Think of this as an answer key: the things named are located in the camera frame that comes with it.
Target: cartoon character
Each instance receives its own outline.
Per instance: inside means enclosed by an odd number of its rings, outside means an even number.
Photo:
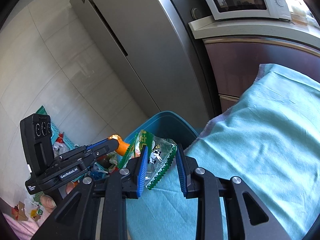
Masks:
[[[152,148],[152,150],[150,153],[149,162],[152,164],[155,164],[156,160],[159,160],[160,162],[162,162],[162,158],[160,157],[161,152],[159,151],[160,144],[156,145],[155,141],[152,141],[151,148]]]

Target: fingernail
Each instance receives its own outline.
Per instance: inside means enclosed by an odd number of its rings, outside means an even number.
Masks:
[[[56,206],[56,203],[52,199],[48,199],[47,204],[49,207],[52,207],[52,208],[54,208]]]

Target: pink sleeve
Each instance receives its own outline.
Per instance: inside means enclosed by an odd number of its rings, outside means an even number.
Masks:
[[[28,221],[16,221],[6,214],[4,214],[4,217],[20,240],[30,240],[49,215],[47,211],[44,211],[37,222],[31,218]]]

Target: camera lens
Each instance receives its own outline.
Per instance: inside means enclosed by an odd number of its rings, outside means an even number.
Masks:
[[[42,128],[42,134],[44,136],[46,136],[47,135],[47,125],[45,122],[42,123],[41,128]]]
[[[36,134],[37,134],[37,136],[41,135],[41,129],[40,129],[40,125],[38,123],[36,124]]]
[[[51,133],[51,124],[50,123],[48,123],[48,133]]]

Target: microwave knob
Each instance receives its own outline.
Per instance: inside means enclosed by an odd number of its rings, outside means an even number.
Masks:
[[[285,1],[284,0],[276,0],[276,3],[277,3],[277,5],[279,5],[280,7],[284,7],[284,3],[285,3]]]

